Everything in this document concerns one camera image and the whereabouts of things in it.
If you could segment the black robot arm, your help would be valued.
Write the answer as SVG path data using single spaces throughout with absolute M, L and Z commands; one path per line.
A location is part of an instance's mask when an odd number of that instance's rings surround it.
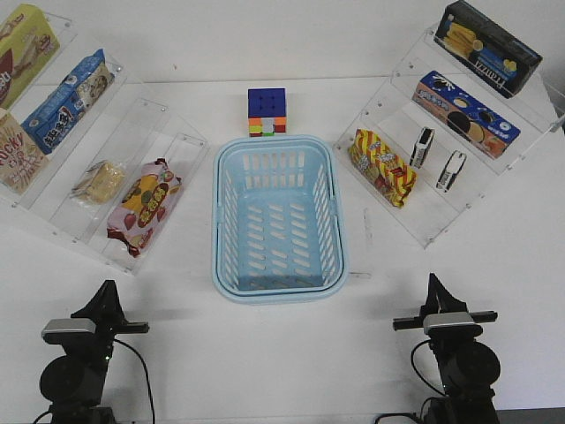
M 114 423 L 112 408 L 102 406 L 102 392 L 116 336 L 145 334 L 147 322 L 129 322 L 121 307 L 116 282 L 106 280 L 96 294 L 69 318 L 50 320 L 41 331 L 49 345 L 64 355 L 43 370 L 39 386 L 51 402 L 52 423 Z
M 393 329 L 422 329 L 441 378 L 436 397 L 422 404 L 417 423 L 497 423 L 492 384 L 500 377 L 496 354 L 477 341 L 481 325 L 495 322 L 494 311 L 471 312 L 434 274 L 429 275 L 426 302 L 419 314 L 395 318 Z

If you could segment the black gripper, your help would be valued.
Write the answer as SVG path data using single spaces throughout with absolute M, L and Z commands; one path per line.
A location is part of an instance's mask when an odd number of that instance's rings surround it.
M 421 307 L 421 313 L 427 315 L 395 318 L 392 325 L 394 330 L 431 331 L 432 329 L 472 328 L 481 323 L 495 322 L 498 319 L 498 313 L 495 311 L 471 313 L 466 311 L 466 303 L 452 296 L 439 278 L 434 273 L 430 273 L 426 302 Z
M 94 319 L 96 324 L 94 351 L 111 353 L 113 339 L 118 334 L 144 334 L 148 322 L 128 322 L 124 317 L 119 293 L 114 280 L 105 280 L 96 294 L 71 318 Z

